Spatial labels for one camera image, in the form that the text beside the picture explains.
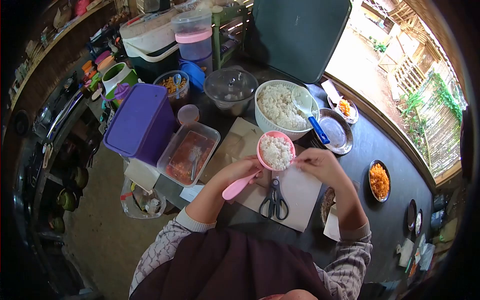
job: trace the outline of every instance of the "scissors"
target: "scissors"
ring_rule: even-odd
[[[264,205],[268,204],[268,216],[262,214],[262,209]],[[285,216],[281,217],[280,213],[282,211],[282,203],[285,205]],[[288,217],[289,208],[285,199],[283,199],[282,193],[280,192],[280,179],[278,174],[275,171],[272,171],[272,181],[270,183],[270,189],[268,194],[263,200],[262,204],[258,208],[258,213],[265,219],[271,219],[274,215],[278,220],[285,220]]]

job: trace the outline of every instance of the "cooked white rice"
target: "cooked white rice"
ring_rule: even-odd
[[[267,119],[282,128],[295,131],[310,128],[310,123],[293,105],[291,94],[284,84],[267,85],[258,94],[258,107]]]
[[[263,161],[274,170],[285,170],[290,166],[293,154],[290,142],[283,137],[264,136],[260,141]]]

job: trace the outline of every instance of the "dark tabletop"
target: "dark tabletop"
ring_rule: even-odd
[[[273,79],[289,80],[301,84],[285,74],[248,60],[230,60],[228,64],[240,65],[253,74],[259,84]],[[326,93],[321,87],[312,84],[307,84],[306,87],[317,100],[319,107],[328,107]],[[191,103],[200,110],[199,122],[218,130],[223,140],[236,117],[223,115],[205,94],[192,91],[191,96]],[[399,280],[404,278],[405,268],[397,266],[399,259],[399,256],[395,254],[397,244],[403,245],[405,238],[410,238],[415,242],[414,249],[416,249],[420,241],[407,230],[405,220],[408,203],[411,199],[415,199],[417,209],[423,210],[422,233],[428,235],[432,193],[397,144],[365,114],[361,111],[359,113],[359,121],[351,126],[354,138],[353,148],[338,160],[346,174],[352,180],[360,182],[358,194],[372,230],[372,260],[364,282]],[[242,117],[256,124],[253,100]],[[298,144],[307,147],[307,136],[300,139]],[[368,183],[367,170],[375,159],[386,164],[391,177],[392,190],[385,203],[374,199]],[[326,267],[334,259],[336,244],[335,241],[323,235],[320,204],[326,188],[327,186],[323,185],[320,189],[317,203],[305,232],[295,231],[273,220],[262,219],[256,212],[239,203],[223,205],[217,219],[217,228],[230,227],[261,239],[291,244],[311,253],[319,267]],[[188,204],[179,196],[182,189],[181,186],[163,175],[155,185],[158,193],[164,195],[168,201],[180,209]]]

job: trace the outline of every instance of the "hand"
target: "hand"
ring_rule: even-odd
[[[212,179],[219,180],[225,184],[225,187],[231,185],[235,180],[252,175],[258,170],[263,170],[264,167],[258,160],[257,155],[246,156],[225,168],[221,169]],[[257,178],[263,177],[263,172],[258,173],[254,179],[250,180],[249,184],[253,184]]]
[[[334,154],[329,150],[309,148],[295,158],[294,164],[335,190],[351,184]]]

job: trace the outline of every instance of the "vine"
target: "vine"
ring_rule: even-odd
[[[435,73],[434,70],[432,70],[428,74],[428,80],[430,79],[433,80],[433,86],[435,87],[434,95],[437,100],[437,104],[441,104],[443,102],[445,105],[447,105],[456,119],[461,122],[462,109],[460,108],[460,105],[458,105],[458,103],[456,103],[456,101],[453,99],[452,94],[448,90],[443,79],[440,77],[440,74]]]

